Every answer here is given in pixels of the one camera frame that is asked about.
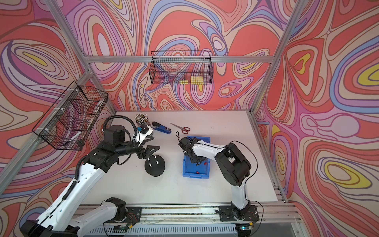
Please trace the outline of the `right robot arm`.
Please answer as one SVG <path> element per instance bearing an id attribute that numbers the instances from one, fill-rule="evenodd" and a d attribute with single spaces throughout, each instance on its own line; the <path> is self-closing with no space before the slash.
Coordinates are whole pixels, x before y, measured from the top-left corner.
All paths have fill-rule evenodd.
<path id="1" fill-rule="evenodd" d="M 178 141 L 179 147 L 184 155 L 190 158 L 191 163 L 200 165 L 207 159 L 214 160 L 224 179 L 231 185 L 230 209 L 226 212 L 219 210 L 221 218 L 224 218 L 225 221 L 230 219 L 243 221 L 253 213 L 249 210 L 252 206 L 246 187 L 247 181 L 253 177 L 250 174 L 252 166 L 237 146 L 237 144 L 244 145 L 243 143 L 234 140 L 225 146 L 219 146 L 196 137 L 183 137 Z"/>

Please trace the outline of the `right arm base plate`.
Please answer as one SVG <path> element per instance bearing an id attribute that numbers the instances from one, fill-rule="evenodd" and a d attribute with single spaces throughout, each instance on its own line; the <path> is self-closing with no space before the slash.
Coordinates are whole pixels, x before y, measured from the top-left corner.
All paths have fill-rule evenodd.
<path id="1" fill-rule="evenodd" d="M 215 210 L 215 213 L 219 215 L 221 222 L 249 221 L 256 223 L 260 220 L 255 205 L 247 205 L 242 210 L 233 205 L 221 205 Z"/>

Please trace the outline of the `blue plastic bin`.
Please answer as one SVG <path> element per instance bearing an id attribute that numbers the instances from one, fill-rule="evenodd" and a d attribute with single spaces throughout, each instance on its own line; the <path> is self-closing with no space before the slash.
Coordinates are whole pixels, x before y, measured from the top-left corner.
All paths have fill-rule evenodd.
<path id="1" fill-rule="evenodd" d="M 210 160 L 203 160 L 201 163 L 191 163 L 190 158 L 184 156 L 183 159 L 183 177 L 209 179 L 210 175 Z"/>

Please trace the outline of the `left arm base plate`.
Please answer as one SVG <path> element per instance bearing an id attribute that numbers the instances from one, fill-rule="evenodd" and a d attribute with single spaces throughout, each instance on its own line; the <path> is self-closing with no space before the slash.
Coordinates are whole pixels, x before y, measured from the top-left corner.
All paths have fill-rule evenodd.
<path id="1" fill-rule="evenodd" d="M 142 207 L 127 206 L 118 207 L 115 217 L 106 221 L 106 223 L 139 223 L 142 214 Z"/>

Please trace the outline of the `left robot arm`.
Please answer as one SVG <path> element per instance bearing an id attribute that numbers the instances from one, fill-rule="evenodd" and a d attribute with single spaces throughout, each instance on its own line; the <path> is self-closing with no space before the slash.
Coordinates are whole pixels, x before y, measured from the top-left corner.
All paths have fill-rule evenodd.
<path id="1" fill-rule="evenodd" d="M 20 230 L 25 237 L 83 237 L 109 220 L 138 223 L 125 201 L 111 197 L 99 207 L 79 218 L 74 214 L 95 184 L 114 165 L 120 165 L 122 156 L 137 155 L 147 159 L 159 150 L 158 146 L 144 147 L 153 140 L 153 129 L 147 124 L 136 126 L 126 116 L 115 115 L 103 124 L 104 139 L 76 165 L 75 175 L 63 193 L 39 215 L 37 220 L 27 220 Z"/>

